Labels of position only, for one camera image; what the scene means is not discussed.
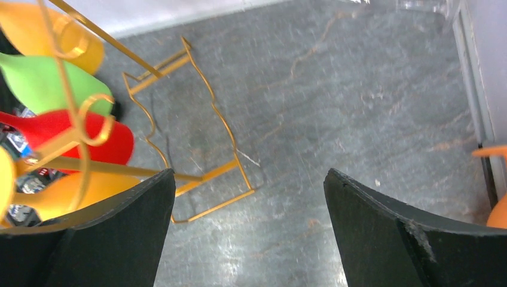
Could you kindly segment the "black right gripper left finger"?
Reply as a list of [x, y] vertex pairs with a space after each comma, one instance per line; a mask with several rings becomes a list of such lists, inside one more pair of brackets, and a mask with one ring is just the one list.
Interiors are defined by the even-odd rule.
[[1, 230], [1, 285], [152, 286], [175, 190], [165, 169], [81, 210]]

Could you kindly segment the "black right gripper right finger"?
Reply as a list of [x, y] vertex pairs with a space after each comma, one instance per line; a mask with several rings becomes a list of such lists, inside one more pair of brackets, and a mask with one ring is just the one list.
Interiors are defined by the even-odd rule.
[[336, 169], [323, 187], [349, 286], [506, 285], [506, 230], [421, 210]]

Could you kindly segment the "yellow plastic wine glass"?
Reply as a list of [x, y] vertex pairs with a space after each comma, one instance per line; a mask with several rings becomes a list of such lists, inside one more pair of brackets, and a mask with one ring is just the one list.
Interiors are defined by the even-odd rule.
[[[71, 16], [48, 9], [51, 28], [66, 60], [94, 75], [105, 56], [101, 40]], [[1, 30], [10, 43], [25, 56], [51, 56], [50, 38], [38, 5], [1, 1]]]
[[39, 218], [46, 221], [115, 196], [141, 182], [132, 176], [91, 172], [83, 199], [71, 209], [71, 201], [80, 189], [81, 172], [58, 179], [35, 194], [18, 193], [15, 183], [17, 177], [11, 155], [1, 148], [1, 219], [5, 218], [9, 206], [22, 204], [36, 209]]

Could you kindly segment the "orange plastic wine glass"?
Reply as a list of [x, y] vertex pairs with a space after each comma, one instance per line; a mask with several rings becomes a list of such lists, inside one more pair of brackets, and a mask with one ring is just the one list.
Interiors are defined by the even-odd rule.
[[472, 156], [480, 159], [491, 207], [486, 225], [506, 229], [506, 144], [479, 144]]

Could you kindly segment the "gold wire wine glass rack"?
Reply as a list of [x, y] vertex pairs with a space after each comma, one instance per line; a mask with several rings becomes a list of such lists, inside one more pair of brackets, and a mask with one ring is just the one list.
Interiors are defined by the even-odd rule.
[[[91, 172], [147, 178], [174, 166], [182, 158], [184, 140], [201, 148], [206, 138], [225, 136], [219, 158], [212, 167], [186, 174], [176, 169], [176, 195], [202, 190], [210, 182], [227, 180], [242, 192], [228, 200], [212, 194], [212, 206], [187, 218], [195, 221], [237, 202], [255, 192], [237, 153], [237, 142], [225, 117], [216, 106], [216, 96], [208, 79], [197, 66], [193, 45], [184, 36], [171, 36], [163, 42], [157, 31], [135, 35], [138, 44], [129, 47], [127, 38], [115, 38], [65, 1], [29, 1], [36, 4], [50, 38], [60, 79], [65, 91], [66, 109], [36, 114], [55, 120], [54, 135], [44, 130], [31, 136], [34, 155], [22, 161], [25, 170], [52, 167], [82, 173], [80, 189], [71, 201], [73, 209], [81, 202]], [[75, 103], [63, 61], [70, 57], [60, 50], [51, 28], [48, 9], [71, 16], [95, 34], [105, 48], [99, 70], [92, 76], [106, 84], [112, 95], [93, 94], [80, 106]]]

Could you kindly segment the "green plastic wine glass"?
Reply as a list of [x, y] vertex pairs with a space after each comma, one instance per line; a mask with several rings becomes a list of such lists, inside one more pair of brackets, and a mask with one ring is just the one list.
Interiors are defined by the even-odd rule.
[[[78, 106], [93, 94], [112, 95], [106, 84], [85, 70], [65, 60], [63, 64]], [[2, 53], [1, 71], [11, 92], [35, 114], [68, 107], [60, 73], [53, 57]]]

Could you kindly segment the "clear wine glass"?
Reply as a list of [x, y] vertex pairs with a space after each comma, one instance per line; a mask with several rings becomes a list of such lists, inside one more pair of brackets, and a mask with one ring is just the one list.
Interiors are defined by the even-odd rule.
[[428, 13], [437, 13], [449, 18], [460, 1], [452, 0], [351, 0], [346, 3], [359, 4], [368, 8], [391, 9], [391, 10], [410, 10]]

